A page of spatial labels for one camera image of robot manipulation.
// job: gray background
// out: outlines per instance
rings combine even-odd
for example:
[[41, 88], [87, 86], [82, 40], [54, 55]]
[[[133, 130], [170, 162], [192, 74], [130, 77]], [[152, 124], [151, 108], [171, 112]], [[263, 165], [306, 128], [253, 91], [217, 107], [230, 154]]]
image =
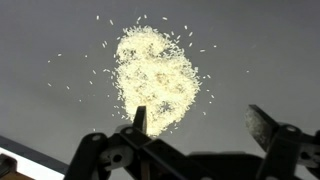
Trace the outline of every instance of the gray background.
[[[180, 46], [200, 75], [212, 76], [203, 79], [196, 104], [179, 129], [160, 138], [183, 153], [263, 155], [244, 126], [248, 104], [307, 133], [320, 127], [319, 7], [316, 0], [2, 0], [0, 134], [69, 163], [80, 139], [93, 128], [111, 135], [128, 123], [111, 116], [117, 114], [113, 106], [121, 103], [102, 70], [116, 65], [113, 54], [121, 29], [147, 14], [142, 24], [181, 34]], [[188, 38], [190, 31], [194, 35]], [[124, 174], [117, 171], [113, 178], [125, 179]], [[299, 171], [300, 177], [312, 179], [307, 174]]]

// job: cloud of rice grains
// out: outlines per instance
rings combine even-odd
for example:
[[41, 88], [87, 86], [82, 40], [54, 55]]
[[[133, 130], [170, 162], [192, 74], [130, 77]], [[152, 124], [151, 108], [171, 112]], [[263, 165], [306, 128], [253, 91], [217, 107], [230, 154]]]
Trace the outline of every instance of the cloud of rice grains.
[[124, 29], [117, 48], [115, 87], [133, 121], [138, 106], [147, 107], [147, 134], [158, 136], [181, 121], [200, 91], [197, 69], [184, 49], [150, 26]]

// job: mechanical part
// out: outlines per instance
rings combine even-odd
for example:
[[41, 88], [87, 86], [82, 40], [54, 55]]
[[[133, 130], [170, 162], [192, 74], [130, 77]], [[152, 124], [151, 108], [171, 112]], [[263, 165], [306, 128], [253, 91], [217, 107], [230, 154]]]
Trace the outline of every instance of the mechanical part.
[[249, 106], [246, 126], [266, 152], [264, 159], [242, 152], [185, 156], [145, 134], [146, 107], [138, 107], [131, 127], [118, 128], [110, 138], [101, 133], [85, 136], [65, 180], [89, 180], [94, 174], [108, 179], [120, 167], [139, 180], [299, 180], [294, 176], [297, 164], [320, 179], [320, 132], [315, 137], [304, 134], [255, 105]]

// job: screw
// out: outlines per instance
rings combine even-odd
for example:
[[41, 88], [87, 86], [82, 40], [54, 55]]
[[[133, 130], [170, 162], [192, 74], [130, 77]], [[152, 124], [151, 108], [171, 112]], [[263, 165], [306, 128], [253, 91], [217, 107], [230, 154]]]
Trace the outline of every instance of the screw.
[[98, 141], [100, 138], [100, 135], [95, 135], [92, 137], [92, 141]]
[[133, 130], [132, 130], [131, 128], [128, 128], [128, 129], [126, 130], [126, 134], [131, 134], [131, 133], [133, 133]]
[[274, 176], [268, 176], [266, 177], [266, 180], [279, 180], [279, 179]]
[[287, 130], [288, 130], [288, 131], [291, 131], [291, 132], [295, 132], [295, 131], [296, 131], [296, 128], [293, 127], [293, 126], [288, 126], [288, 127], [287, 127]]
[[211, 177], [202, 177], [200, 180], [212, 180]]

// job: black machine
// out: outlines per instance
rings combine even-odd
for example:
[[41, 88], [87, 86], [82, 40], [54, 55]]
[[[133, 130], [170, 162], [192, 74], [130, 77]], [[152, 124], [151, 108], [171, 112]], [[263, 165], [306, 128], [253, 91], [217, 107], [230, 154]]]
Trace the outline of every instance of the black machine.
[[183, 155], [146, 133], [146, 107], [138, 107], [132, 126], [120, 127], [107, 138], [85, 136], [69, 166], [65, 180], [109, 179], [124, 168], [138, 180], [299, 180], [297, 164], [320, 179], [320, 131], [315, 136], [273, 120], [256, 105], [246, 112], [246, 126], [266, 152], [265, 158], [245, 153]]

